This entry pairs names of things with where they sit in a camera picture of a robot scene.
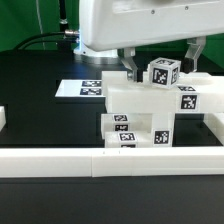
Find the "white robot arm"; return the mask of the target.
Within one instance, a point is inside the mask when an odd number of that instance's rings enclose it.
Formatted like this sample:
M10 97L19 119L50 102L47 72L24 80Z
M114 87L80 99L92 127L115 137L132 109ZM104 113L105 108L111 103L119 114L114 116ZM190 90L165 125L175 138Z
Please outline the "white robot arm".
M79 53L118 56L137 78L135 48L186 39L182 68L197 70L206 37L224 33L224 0L80 0Z

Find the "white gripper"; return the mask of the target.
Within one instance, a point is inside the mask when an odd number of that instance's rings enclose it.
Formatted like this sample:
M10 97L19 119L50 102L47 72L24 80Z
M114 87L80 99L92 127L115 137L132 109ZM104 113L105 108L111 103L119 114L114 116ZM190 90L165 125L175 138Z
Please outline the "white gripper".
M127 47L190 38L181 71L195 72L205 36L224 33L224 0L80 0L79 23L88 48L121 49L127 79L142 82L135 49Z

